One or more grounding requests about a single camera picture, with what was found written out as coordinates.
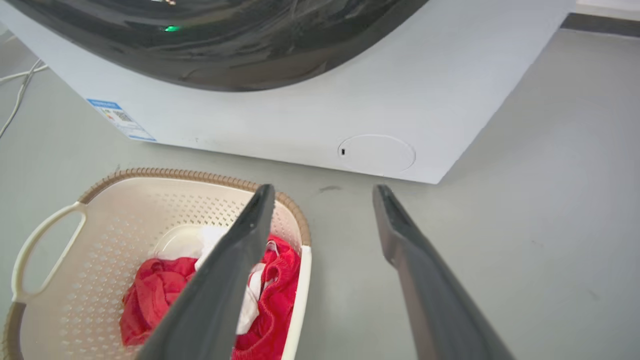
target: laundry basket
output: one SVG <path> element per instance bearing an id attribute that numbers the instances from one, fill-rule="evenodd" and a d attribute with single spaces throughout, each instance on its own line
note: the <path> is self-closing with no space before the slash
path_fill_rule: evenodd
<path id="1" fill-rule="evenodd" d="M 23 246 L 13 269 L 13 304 L 4 332 L 5 359 L 132 359 L 118 321 L 122 296 L 138 267 L 167 236 L 208 225 L 230 227 L 258 185 L 203 172 L 137 168 L 119 171 L 91 187 L 77 203 L 45 220 Z M 82 220 L 41 290 L 27 293 L 22 276 L 31 251 L 59 219 Z M 307 221 L 277 193 L 271 233 L 300 254 L 300 278 L 283 360 L 300 338 L 311 271 Z"/>

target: brown woven trim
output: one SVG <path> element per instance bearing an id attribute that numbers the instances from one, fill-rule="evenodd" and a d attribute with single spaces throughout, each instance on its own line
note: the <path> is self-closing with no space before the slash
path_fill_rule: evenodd
<path id="1" fill-rule="evenodd" d="M 228 186 L 230 188 L 236 188 L 240 190 L 246 190 L 249 192 L 255 192 L 259 187 L 258 184 L 251 181 L 245 181 L 236 179 L 229 176 L 221 176 L 216 174 L 210 174 L 208 172 L 199 171 L 187 171 L 187 170 L 174 170 L 169 168 L 132 168 L 128 170 L 116 171 L 115 173 L 105 177 L 93 185 L 87 192 L 85 192 L 78 202 L 88 204 L 99 193 L 109 186 L 126 179 L 133 177 L 160 177 L 164 179 L 178 179 L 178 180 L 191 180 L 200 181 L 201 183 L 209 183 L 216 185 Z M 311 235 L 309 233 L 309 225 L 307 218 L 303 215 L 302 211 L 296 205 L 296 203 L 285 193 L 276 193 L 276 200 L 283 204 L 296 219 L 298 226 L 300 227 L 300 235 L 302 239 L 302 245 L 311 246 Z"/>
<path id="2" fill-rule="evenodd" d="M 9 308 L 2 341 L 4 360 L 24 360 L 20 350 L 20 325 L 22 325 L 22 315 L 26 308 L 27 305 L 21 302 L 14 302 Z"/>

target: gray floor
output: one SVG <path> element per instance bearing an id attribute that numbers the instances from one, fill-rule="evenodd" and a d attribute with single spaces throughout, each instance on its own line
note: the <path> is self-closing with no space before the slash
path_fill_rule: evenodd
<path id="1" fill-rule="evenodd" d="M 3 76 L 35 58 L 16 48 L 0 60 Z M 0 311 L 20 246 L 43 219 L 116 169 L 186 168 L 273 183 L 308 217 L 299 359 L 414 358 L 371 207 L 382 182 L 517 358 L 637 359 L 639 61 L 638 39 L 560 31 L 438 186 L 130 141 L 39 73 L 0 140 Z M 0 86 L 0 119 L 18 87 Z M 35 267 L 50 266 L 62 243 L 47 241 Z"/>

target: power cord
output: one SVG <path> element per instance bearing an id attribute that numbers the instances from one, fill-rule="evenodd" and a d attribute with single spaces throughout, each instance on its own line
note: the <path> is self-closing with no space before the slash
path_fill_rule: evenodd
<path id="1" fill-rule="evenodd" d="M 43 71 L 43 70 L 49 68 L 47 65 L 44 65 L 43 67 L 38 67 L 38 65 L 41 62 L 42 62 L 42 60 L 38 59 L 38 61 L 36 61 L 36 63 L 33 64 L 33 66 L 31 67 L 31 70 L 29 70 L 27 72 L 20 72 L 18 74 L 14 74 L 14 75 L 9 75 L 9 76 L 6 76 L 6 77 L 0 79 L 0 83 L 3 83 L 5 81 L 11 80 L 11 79 L 15 79 L 15 78 L 19 78 L 21 76 L 25 76 L 24 80 L 22 80 L 22 85 L 20 86 L 20 90 L 18 91 L 18 98 L 15 101 L 15 106 L 13 107 L 13 111 L 11 112 L 11 115 L 9 115 L 9 118 L 7 119 L 6 123 L 2 127 L 2 130 L 0 130 L 0 138 L 2 138 L 2 135 L 4 134 L 4 131 L 6 130 L 7 127 L 9 127 L 9 124 L 11 124 L 11 121 L 15 117 L 15 114 L 18 112 L 18 109 L 20 108 L 20 104 L 22 103 L 22 98 L 24 97 L 24 92 L 27 90 L 27 86 L 29 85 L 29 82 L 31 81 L 31 78 L 33 77 L 33 74 L 35 74 L 38 71 Z"/>

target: red cloth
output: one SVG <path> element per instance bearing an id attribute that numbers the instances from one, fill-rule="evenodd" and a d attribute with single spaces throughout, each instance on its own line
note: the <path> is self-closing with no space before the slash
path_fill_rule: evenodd
<path id="1" fill-rule="evenodd" d="M 136 274 L 122 302 L 120 334 L 125 346 L 142 345 L 195 274 L 197 259 L 149 259 Z"/>
<path id="2" fill-rule="evenodd" d="M 260 314 L 249 332 L 236 337 L 232 360 L 279 360 L 284 351 L 298 288 L 300 256 L 286 241 L 276 236 L 269 235 L 269 241 L 275 241 L 280 255 L 273 250 L 266 251 L 262 258 L 266 264 L 262 272 L 262 286 L 269 280 L 275 281 L 260 294 Z"/>

